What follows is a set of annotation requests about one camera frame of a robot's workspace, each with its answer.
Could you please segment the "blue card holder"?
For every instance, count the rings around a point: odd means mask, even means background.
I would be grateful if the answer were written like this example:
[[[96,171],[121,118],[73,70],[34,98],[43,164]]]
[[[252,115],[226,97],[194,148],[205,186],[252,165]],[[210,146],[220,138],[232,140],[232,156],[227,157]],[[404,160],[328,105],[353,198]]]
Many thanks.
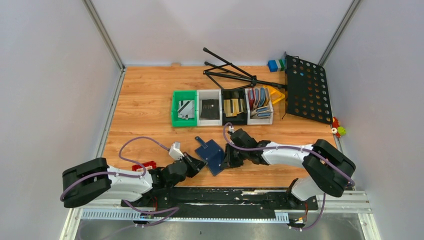
[[[211,174],[214,177],[217,176],[223,171],[221,169],[221,163],[225,158],[224,150],[213,139],[204,141],[199,136],[196,136],[194,139],[199,143],[199,147],[194,151],[202,160],[206,161]]]

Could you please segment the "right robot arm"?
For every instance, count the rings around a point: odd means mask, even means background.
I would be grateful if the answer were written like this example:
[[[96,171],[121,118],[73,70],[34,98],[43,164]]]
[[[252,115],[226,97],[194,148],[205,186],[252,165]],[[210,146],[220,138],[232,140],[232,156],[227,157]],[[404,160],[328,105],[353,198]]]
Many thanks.
[[[288,165],[303,168],[307,177],[296,178],[288,193],[298,201],[327,194],[335,198],[343,195],[346,188],[354,186],[352,176],[356,165],[352,160],[324,139],[313,144],[287,145],[270,140],[257,141],[243,129],[225,126],[223,136],[228,150],[223,167],[237,168],[245,160],[256,165]]]

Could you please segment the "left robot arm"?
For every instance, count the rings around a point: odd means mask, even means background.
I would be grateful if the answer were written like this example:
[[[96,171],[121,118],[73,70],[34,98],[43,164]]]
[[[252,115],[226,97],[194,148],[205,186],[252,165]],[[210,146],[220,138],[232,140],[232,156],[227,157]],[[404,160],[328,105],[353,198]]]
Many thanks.
[[[142,172],[123,170],[95,158],[62,173],[63,192],[59,199],[65,208],[77,208],[92,201],[126,200],[136,202],[167,192],[186,178],[195,177],[207,162],[183,153],[182,159],[166,167]]]

